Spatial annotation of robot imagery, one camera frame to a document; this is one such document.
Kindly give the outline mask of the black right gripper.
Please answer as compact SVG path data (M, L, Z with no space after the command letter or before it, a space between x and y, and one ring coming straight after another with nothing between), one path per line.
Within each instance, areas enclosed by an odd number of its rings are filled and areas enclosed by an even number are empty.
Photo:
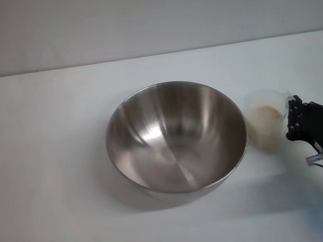
M294 95L288 100L287 116L286 138L293 140L309 136L313 148L323 152L323 105L303 103L299 96Z

